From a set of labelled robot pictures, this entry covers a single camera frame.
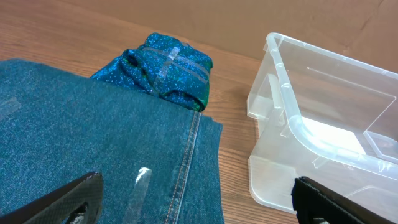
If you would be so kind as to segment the sparkly blue green fabric bundle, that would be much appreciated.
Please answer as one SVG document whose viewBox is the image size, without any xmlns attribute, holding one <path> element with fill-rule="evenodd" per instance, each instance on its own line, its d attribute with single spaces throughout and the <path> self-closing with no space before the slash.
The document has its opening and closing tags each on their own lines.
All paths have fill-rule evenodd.
<svg viewBox="0 0 398 224">
<path fill-rule="evenodd" d="M 212 68 L 207 54 L 174 37 L 152 33 L 90 78 L 202 112 L 208 104 Z"/>
</svg>

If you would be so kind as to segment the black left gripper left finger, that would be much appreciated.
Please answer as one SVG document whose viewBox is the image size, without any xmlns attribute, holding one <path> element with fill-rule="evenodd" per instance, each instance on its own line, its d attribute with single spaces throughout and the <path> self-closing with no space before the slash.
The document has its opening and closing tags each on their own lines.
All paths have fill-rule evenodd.
<svg viewBox="0 0 398 224">
<path fill-rule="evenodd" d="M 3 215 L 1 223 L 97 223 L 101 216 L 103 197 L 102 174 L 89 172 Z"/>
</svg>

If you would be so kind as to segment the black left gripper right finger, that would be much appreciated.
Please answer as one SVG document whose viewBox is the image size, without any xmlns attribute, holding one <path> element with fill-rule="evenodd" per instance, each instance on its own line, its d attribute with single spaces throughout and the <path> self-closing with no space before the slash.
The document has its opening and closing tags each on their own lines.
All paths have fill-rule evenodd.
<svg viewBox="0 0 398 224">
<path fill-rule="evenodd" d="M 305 176 L 294 180 L 292 207 L 300 224 L 392 224 Z"/>
</svg>

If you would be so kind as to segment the blue denim jeans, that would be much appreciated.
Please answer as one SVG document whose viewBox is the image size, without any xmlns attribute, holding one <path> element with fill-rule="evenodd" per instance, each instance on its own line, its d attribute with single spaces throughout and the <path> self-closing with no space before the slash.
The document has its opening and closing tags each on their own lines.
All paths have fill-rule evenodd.
<svg viewBox="0 0 398 224">
<path fill-rule="evenodd" d="M 222 126 L 153 96 L 48 65 L 1 62 L 1 213 L 91 171 L 100 223 L 223 223 Z"/>
</svg>

